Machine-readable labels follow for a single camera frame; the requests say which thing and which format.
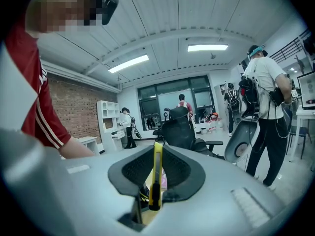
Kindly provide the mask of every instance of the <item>ceiling light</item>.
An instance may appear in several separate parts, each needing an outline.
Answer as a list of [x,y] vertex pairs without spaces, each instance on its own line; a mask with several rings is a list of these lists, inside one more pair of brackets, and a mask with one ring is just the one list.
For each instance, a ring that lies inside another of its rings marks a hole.
[[225,51],[227,49],[228,45],[188,45],[188,52],[194,52],[194,51]]
[[119,70],[122,70],[122,69],[124,69],[124,68],[126,68],[126,67],[129,67],[129,66],[132,66],[132,65],[141,63],[141,62],[143,62],[143,61],[147,61],[147,60],[149,60],[148,55],[143,55],[143,56],[141,56],[141,57],[138,57],[138,58],[129,60],[129,61],[125,62],[125,63],[120,64],[120,65],[117,65],[117,66],[115,66],[115,67],[109,69],[109,71],[110,71],[111,73],[114,73],[114,72],[117,72],[117,71],[119,71]]

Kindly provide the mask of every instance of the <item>black window frame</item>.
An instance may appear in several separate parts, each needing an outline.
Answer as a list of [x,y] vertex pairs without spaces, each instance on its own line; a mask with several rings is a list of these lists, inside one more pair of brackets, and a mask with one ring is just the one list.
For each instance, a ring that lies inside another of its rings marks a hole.
[[[206,87],[203,87],[203,88],[192,88],[192,85],[191,85],[191,79],[197,79],[197,78],[205,78],[206,79],[206,84],[207,86]],[[202,110],[202,109],[206,109],[206,108],[213,108],[212,112],[215,112],[216,111],[216,108],[214,106],[214,99],[213,99],[213,94],[212,94],[212,90],[211,90],[211,85],[209,83],[209,78],[207,75],[203,75],[203,76],[195,76],[195,77],[192,77],[192,78],[185,78],[185,79],[178,79],[178,80],[174,80],[174,81],[168,81],[168,82],[163,82],[163,83],[158,83],[158,84],[153,84],[153,85],[150,85],[150,86],[147,86],[147,87],[143,87],[143,88],[138,88],[138,100],[139,100],[139,107],[140,107],[140,114],[141,114],[141,120],[142,120],[142,127],[143,127],[143,131],[146,131],[146,124],[145,124],[145,121],[144,119],[145,118],[148,118],[148,117],[153,117],[153,116],[159,116],[160,118],[160,121],[161,123],[164,122],[164,116],[161,116],[161,113],[160,113],[160,109],[159,109],[159,103],[158,103],[158,86],[161,86],[161,85],[165,85],[165,84],[168,84],[168,83],[172,83],[172,82],[177,82],[177,81],[183,81],[183,80],[186,80],[188,81],[188,86],[191,91],[191,94],[192,94],[192,99],[193,99],[193,104],[195,106],[194,110],[195,110],[195,119],[196,119],[196,123],[199,123],[199,114],[198,114],[198,110]],[[155,89],[155,98],[145,98],[145,99],[141,99],[141,90],[142,89],[146,89],[146,88],[151,88],[151,87],[154,87]],[[196,102],[196,97],[195,97],[195,93],[198,93],[198,92],[205,92],[205,91],[208,91],[209,94],[210,94],[210,99],[211,99],[211,103],[212,105],[209,105],[209,106],[202,106],[202,107],[197,107],[197,102]],[[153,115],[143,115],[143,108],[142,108],[142,103],[143,102],[147,102],[147,101],[153,101],[155,100],[156,101],[156,104],[157,104],[157,114],[153,114]]]

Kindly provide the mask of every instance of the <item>brick wall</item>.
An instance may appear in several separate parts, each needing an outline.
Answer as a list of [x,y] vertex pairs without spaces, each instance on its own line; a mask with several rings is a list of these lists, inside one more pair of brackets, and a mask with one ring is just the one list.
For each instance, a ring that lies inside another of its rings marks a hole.
[[[96,103],[117,102],[117,95],[53,74],[48,74],[48,80],[54,109],[70,135],[96,136],[97,143],[101,143]],[[113,127],[111,119],[106,119],[106,127]]]

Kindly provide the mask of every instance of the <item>table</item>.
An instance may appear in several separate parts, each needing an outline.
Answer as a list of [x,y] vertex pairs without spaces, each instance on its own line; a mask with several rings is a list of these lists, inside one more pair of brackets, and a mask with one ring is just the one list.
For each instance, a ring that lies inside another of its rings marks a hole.
[[86,137],[77,138],[77,140],[80,143],[82,143],[84,146],[86,146],[91,151],[93,151],[95,155],[99,155],[96,139],[97,137],[94,137],[94,136],[86,136]]
[[289,159],[290,162],[293,161],[294,155],[296,153],[297,142],[299,139],[299,133],[300,133],[300,127],[301,127],[301,120],[302,119],[315,119],[315,109],[304,110],[302,109],[302,105],[300,105],[296,111],[296,115],[297,115],[296,133],[295,133],[295,138],[294,138],[294,143],[293,143],[293,150],[291,153],[291,157]]

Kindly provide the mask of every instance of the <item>backpack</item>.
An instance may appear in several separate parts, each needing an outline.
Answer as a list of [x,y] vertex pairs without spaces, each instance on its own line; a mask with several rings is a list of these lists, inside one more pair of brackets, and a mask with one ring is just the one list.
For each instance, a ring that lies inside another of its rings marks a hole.
[[229,108],[231,111],[238,111],[240,108],[240,102],[237,98],[235,90],[233,90],[233,94],[231,94],[230,91],[227,91],[227,94],[229,95]]
[[139,138],[139,139],[142,139],[141,135],[139,134],[139,131],[137,129],[137,126],[136,126],[136,119],[134,117],[131,117],[130,114],[128,114],[131,118],[130,120],[130,127],[132,127],[134,129],[134,133],[135,135]]
[[131,117],[130,114],[128,114],[131,118],[131,121],[130,121],[130,127],[132,128],[135,128],[136,127],[136,119],[134,117]]
[[255,63],[253,72],[249,72],[246,76],[242,76],[239,82],[240,102],[245,102],[246,110],[242,114],[242,118],[246,116],[255,116],[259,119],[266,116],[269,112],[269,94],[265,89],[261,88],[260,78],[256,76],[255,71],[259,59]]

